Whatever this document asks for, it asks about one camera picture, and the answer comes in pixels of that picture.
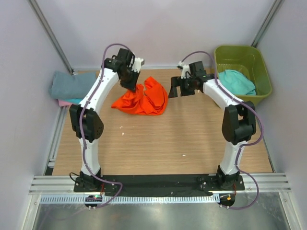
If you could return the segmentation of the orange t-shirt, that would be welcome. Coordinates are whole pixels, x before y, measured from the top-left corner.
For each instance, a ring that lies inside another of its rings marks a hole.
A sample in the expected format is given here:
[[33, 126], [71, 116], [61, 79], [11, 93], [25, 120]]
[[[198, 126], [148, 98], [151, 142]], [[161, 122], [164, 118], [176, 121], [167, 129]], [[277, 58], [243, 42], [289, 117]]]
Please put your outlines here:
[[112, 105], [129, 115], [162, 115], [168, 104], [165, 88], [152, 76], [144, 84], [137, 84], [136, 91], [126, 91]]

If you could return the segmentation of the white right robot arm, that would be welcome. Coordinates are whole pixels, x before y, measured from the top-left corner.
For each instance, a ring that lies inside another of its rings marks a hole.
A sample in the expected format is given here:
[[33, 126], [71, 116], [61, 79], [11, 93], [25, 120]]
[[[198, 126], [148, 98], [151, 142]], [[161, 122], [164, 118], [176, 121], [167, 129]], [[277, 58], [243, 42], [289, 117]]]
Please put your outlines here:
[[195, 91], [199, 90], [209, 96], [224, 112], [222, 135], [226, 146], [213, 182], [220, 189], [233, 189], [239, 181], [241, 154], [256, 133], [256, 118], [250, 111], [254, 104], [234, 96], [214, 74], [206, 73], [201, 61], [188, 65], [181, 61], [178, 68], [181, 75], [171, 78], [169, 98], [194, 95]]

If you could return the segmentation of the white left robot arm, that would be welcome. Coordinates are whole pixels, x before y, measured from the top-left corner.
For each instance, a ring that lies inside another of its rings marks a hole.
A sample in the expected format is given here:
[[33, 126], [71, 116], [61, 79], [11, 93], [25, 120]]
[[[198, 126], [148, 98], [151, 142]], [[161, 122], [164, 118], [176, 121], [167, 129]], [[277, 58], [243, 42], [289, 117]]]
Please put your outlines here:
[[101, 107], [111, 89], [119, 83], [135, 91], [144, 59], [135, 57], [129, 49], [120, 48], [117, 55], [105, 58], [99, 75], [78, 105], [69, 109], [72, 129], [82, 150], [82, 167], [76, 177], [75, 192], [96, 192], [101, 188], [101, 167], [98, 160], [99, 139], [104, 124], [99, 116]]

